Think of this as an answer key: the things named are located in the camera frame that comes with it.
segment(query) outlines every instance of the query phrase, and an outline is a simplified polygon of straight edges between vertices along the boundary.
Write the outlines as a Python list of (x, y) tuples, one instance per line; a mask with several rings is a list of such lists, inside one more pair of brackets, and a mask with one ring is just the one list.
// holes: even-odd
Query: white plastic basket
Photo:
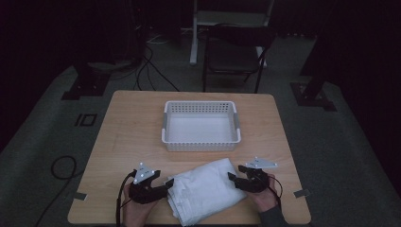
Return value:
[(233, 150), (241, 141), (232, 101), (168, 101), (162, 141), (169, 151)]

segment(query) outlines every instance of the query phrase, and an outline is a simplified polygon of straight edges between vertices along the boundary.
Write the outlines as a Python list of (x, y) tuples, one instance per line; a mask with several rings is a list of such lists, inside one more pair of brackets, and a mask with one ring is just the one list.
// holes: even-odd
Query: gray carpet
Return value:
[[(189, 65), (190, 38), (181, 45), (164, 40), (149, 44), (152, 62), (181, 91), (201, 91), (203, 43), (199, 63)], [(324, 85), (337, 112), (322, 108), (299, 107), (290, 82), (308, 82), (300, 70), (314, 41), (303, 38), (277, 38), (268, 53), (268, 66), (259, 93), (272, 94), (277, 102), (288, 142), (304, 188), (312, 193), (307, 202), (313, 226), (401, 226), (401, 200), (375, 158), (363, 131), (341, 96), (340, 89)], [(97, 64), (97, 67), (109, 67)], [(139, 79), (143, 90), (173, 87), (151, 67)], [(0, 156), (0, 219), (4, 226), (34, 226), (42, 211), (58, 194), (65, 181), (51, 174), (54, 160), (72, 155), (77, 172), (85, 168), (102, 119), (116, 90), (132, 90), (135, 73), (114, 73), (104, 96), (64, 100), (77, 74), (70, 67), (49, 86), (24, 125)], [(251, 93), (254, 79), (246, 84), (230, 79), (211, 81), (208, 92)], [(96, 114), (93, 126), (77, 125), (80, 114)], [(68, 176), (71, 162), (59, 162), (55, 171)], [(78, 188), (80, 176), (71, 183), (47, 211), (40, 226), (70, 226), (67, 214)]]

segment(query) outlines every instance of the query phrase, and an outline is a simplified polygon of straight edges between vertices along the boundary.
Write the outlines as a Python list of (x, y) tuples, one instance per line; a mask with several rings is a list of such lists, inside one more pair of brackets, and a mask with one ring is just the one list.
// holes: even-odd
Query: white towel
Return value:
[(245, 198), (227, 172), (236, 174), (228, 158), (168, 178), (174, 178), (174, 185), (168, 189), (168, 203), (182, 226), (197, 224)]

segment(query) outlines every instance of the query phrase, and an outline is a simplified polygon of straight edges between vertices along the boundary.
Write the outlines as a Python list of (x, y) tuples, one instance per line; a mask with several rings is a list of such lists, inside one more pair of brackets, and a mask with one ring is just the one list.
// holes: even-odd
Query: person's hand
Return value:
[[(269, 187), (277, 193), (275, 187), (274, 187), (274, 175), (268, 174), (269, 175)], [(278, 204), (278, 201), (275, 197), (275, 195), (268, 189), (266, 188), (264, 191), (259, 192), (259, 193), (251, 193), (251, 192), (246, 192), (248, 197), (253, 201), (253, 203), (256, 205), (257, 211), (259, 213), (265, 212), (267, 210), (270, 210), (274, 206)]]
[[(125, 204), (130, 200), (130, 184), (124, 186), (124, 201)], [(147, 221), (151, 209), (158, 201), (153, 201), (146, 204), (140, 204), (135, 201), (129, 201), (123, 206), (123, 222), (127, 227), (142, 227)]]

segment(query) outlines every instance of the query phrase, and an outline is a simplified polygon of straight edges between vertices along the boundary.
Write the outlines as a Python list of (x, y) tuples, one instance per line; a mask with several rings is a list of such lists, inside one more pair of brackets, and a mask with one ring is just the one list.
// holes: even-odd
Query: electrical cord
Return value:
[(128, 202), (131, 201), (131, 200), (129, 200), (127, 202), (124, 202), (123, 205), (121, 205), (121, 195), (123, 194), (124, 186), (125, 186), (128, 178), (130, 178), (130, 177), (134, 178), (135, 177), (135, 173), (136, 172), (133, 171), (133, 172), (131, 172), (131, 173), (129, 173), (127, 175), (127, 177), (124, 179), (123, 183), (121, 184), (120, 190), (118, 192), (118, 197), (117, 197), (116, 206), (115, 206), (115, 224), (116, 224), (117, 227), (121, 226), (121, 208), (123, 206), (125, 206)]
[[(73, 162), (73, 169), (71, 170), (71, 173), (69, 176), (67, 177), (61, 177), (59, 175), (56, 174), (55, 172), (55, 166), (56, 164), (62, 160), (62, 159), (69, 159)], [(51, 207), (51, 205), (56, 201), (56, 199), (61, 195), (61, 193), (64, 191), (64, 189), (68, 186), (68, 184), (70, 184), (71, 180), (73, 180), (74, 178), (76, 178), (77, 176), (81, 175), (83, 173), (83, 170), (79, 173), (76, 173), (77, 171), (77, 160), (70, 155), (64, 155), (62, 157), (57, 158), (55, 161), (53, 161), (53, 164), (51, 165), (51, 174), (53, 175), (54, 178), (58, 179), (58, 180), (62, 180), (62, 181), (66, 181), (66, 183), (64, 184), (64, 186), (62, 187), (62, 189), (59, 191), (59, 193), (56, 195), (56, 197), (53, 198), (53, 200), (46, 206), (46, 208), (44, 209), (44, 211), (42, 212), (41, 216), (39, 217), (38, 221), (35, 224), (35, 227), (39, 226), (39, 224), (41, 223), (42, 219), (44, 218), (44, 215), (46, 214), (46, 212), (48, 211), (48, 209)]]
[(283, 186), (281, 185), (281, 183), (277, 179), (268, 175), (268, 178), (274, 179), (280, 185), (280, 196), (278, 196), (277, 192), (275, 192), (274, 189), (272, 189), (269, 185), (266, 185), (259, 177), (257, 177), (257, 176), (254, 176), (254, 177), (257, 178), (257, 180), (259, 180), (263, 185), (265, 185), (268, 188), (268, 190), (274, 195), (274, 197), (277, 200), (278, 207), (280, 207), (280, 210), (281, 210), (281, 196), (283, 195)]
[[(141, 88), (140, 83), (139, 83), (139, 79), (140, 79), (140, 77), (141, 77), (141, 73), (142, 73), (142, 71), (144, 70), (144, 68), (145, 68), (145, 67), (148, 68), (148, 65), (150, 64), (150, 65), (153, 67), (153, 69), (156, 70), (156, 72), (157, 72), (165, 81), (167, 81), (177, 92), (180, 92), (180, 90), (179, 90), (165, 75), (163, 75), (162, 72), (160, 72), (160, 70), (150, 61), (150, 60), (153, 58), (153, 51), (152, 51), (152, 49), (151, 49), (150, 47), (148, 47), (147, 45), (146, 45), (146, 48), (150, 51), (150, 57), (147, 58), (145, 55), (143, 56), (143, 58), (144, 58), (146, 61), (145, 61), (144, 65), (142, 65), (142, 67), (141, 67), (141, 69), (139, 70), (138, 74), (136, 75), (136, 81), (135, 81), (135, 83), (133, 84), (133, 90), (135, 89), (135, 86), (138, 86), (139, 91), (142, 91), (142, 88)], [(153, 91), (156, 91), (155, 87), (153, 86), (153, 84), (152, 84), (152, 82), (151, 82), (151, 79), (150, 79), (149, 74), (148, 74), (148, 80), (149, 80), (149, 82), (150, 82), (150, 85), (151, 85)]]

